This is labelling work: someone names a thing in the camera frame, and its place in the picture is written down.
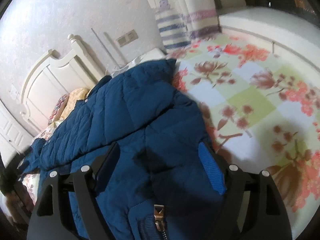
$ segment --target white cabinet door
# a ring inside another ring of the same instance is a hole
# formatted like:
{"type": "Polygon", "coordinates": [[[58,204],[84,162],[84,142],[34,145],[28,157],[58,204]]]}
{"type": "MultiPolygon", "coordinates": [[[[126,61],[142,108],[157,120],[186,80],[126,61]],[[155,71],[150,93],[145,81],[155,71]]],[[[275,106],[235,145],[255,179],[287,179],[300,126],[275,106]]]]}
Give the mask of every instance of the white cabinet door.
{"type": "Polygon", "coordinates": [[[11,146],[9,142],[0,134],[0,153],[4,166],[11,157],[16,153],[16,149],[11,146]]]}
{"type": "Polygon", "coordinates": [[[29,146],[32,136],[13,118],[0,101],[0,134],[15,149],[22,151],[29,146]]]}

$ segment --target floral mattress cover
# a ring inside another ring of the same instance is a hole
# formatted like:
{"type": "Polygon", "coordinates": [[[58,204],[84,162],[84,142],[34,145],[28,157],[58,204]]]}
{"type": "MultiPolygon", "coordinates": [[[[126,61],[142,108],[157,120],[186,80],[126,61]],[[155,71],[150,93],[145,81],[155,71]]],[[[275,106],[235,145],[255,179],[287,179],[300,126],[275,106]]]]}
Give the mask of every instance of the floral mattress cover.
{"type": "Polygon", "coordinates": [[[237,37],[192,43],[173,86],[198,102],[213,147],[248,172],[267,169],[297,238],[320,204],[320,90],[292,65],[237,37]]]}
{"type": "MultiPolygon", "coordinates": [[[[45,140],[49,140],[49,138],[53,135],[53,132],[58,128],[58,126],[62,122],[63,122],[63,120],[58,120],[58,121],[53,122],[46,129],[41,131],[41,133],[39,133],[36,137],[34,137],[33,141],[37,138],[43,138],[45,140]]],[[[39,180],[40,180],[40,174],[33,173],[33,174],[27,174],[22,181],[23,185],[27,188],[27,191],[28,191],[34,205],[36,204],[36,201],[37,201],[39,180]]]]}

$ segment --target metal zipper slider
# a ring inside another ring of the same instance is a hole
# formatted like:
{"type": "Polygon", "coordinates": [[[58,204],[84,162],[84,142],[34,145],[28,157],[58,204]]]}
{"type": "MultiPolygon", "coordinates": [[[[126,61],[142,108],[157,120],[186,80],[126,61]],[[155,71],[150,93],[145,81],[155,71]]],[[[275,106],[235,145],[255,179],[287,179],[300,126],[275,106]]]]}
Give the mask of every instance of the metal zipper slider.
{"type": "Polygon", "coordinates": [[[153,215],[155,217],[155,223],[158,231],[164,231],[165,206],[154,205],[153,215]]]}

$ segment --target bed frame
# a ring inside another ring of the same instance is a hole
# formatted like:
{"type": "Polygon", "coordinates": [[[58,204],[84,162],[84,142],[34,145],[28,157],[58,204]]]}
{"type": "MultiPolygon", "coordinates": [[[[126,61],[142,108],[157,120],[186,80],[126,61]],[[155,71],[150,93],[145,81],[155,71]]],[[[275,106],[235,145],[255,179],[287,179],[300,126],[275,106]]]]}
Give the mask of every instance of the bed frame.
{"type": "Polygon", "coordinates": [[[37,132],[48,126],[57,101],[79,87],[91,89],[104,77],[103,71],[73,34],[68,36],[72,50],[62,59],[47,51],[30,69],[22,85],[21,103],[26,111],[23,119],[37,132]]]}

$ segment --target pillow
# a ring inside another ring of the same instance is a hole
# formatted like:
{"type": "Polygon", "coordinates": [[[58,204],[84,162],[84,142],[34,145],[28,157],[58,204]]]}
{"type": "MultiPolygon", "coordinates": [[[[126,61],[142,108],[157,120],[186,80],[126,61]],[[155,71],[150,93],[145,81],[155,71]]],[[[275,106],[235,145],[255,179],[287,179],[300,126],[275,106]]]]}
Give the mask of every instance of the pillow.
{"type": "Polygon", "coordinates": [[[84,100],[88,92],[88,88],[78,88],[73,90],[69,95],[68,103],[60,116],[60,120],[65,120],[72,110],[75,109],[76,102],[78,100],[84,100]]]}
{"type": "Polygon", "coordinates": [[[67,105],[67,102],[68,102],[68,98],[69,98],[69,95],[63,95],[62,97],[60,97],[58,103],[55,105],[52,113],[51,113],[51,116],[48,120],[48,125],[52,124],[53,122],[59,120],[64,108],[66,107],[67,105]]]}

